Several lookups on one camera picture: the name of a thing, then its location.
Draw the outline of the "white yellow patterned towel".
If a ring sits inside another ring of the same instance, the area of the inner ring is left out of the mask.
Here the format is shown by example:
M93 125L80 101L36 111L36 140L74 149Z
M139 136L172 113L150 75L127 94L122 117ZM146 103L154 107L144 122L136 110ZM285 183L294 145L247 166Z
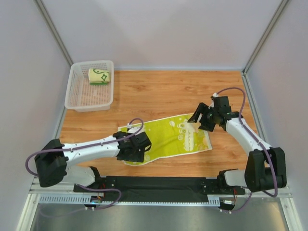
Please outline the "white yellow patterned towel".
M199 130L197 124L189 123L191 116L182 114L144 122L143 130L152 147L145 152L142 163L126 161L125 164L142 166L157 159L212 150L208 132Z

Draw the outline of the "green patterned towel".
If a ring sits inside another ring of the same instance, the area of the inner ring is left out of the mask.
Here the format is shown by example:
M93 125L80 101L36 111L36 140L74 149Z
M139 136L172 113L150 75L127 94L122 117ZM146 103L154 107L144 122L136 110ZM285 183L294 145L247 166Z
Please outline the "green patterned towel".
M106 85L111 81L108 71L91 68L88 71L88 79L91 85Z

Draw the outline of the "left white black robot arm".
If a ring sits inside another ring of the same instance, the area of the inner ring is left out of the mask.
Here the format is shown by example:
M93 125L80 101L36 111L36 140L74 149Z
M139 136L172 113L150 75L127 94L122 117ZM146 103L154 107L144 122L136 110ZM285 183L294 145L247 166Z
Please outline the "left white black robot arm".
M151 146L145 132L119 131L100 140L73 144L54 139L35 155L39 184L42 188L60 182L89 186L95 182L96 173L91 167L80 167L79 163L106 157L141 163Z

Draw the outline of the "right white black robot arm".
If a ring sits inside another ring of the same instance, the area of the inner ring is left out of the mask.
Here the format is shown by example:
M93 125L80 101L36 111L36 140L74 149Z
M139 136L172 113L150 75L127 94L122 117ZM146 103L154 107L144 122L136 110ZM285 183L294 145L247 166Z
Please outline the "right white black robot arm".
M227 186L241 186L251 192L284 188L287 184L285 153L263 141L246 123L240 112L233 111L227 96L212 97L212 104L199 103L188 120L200 123L199 129L212 132L220 126L240 144L248 156L245 170L223 170L218 177Z

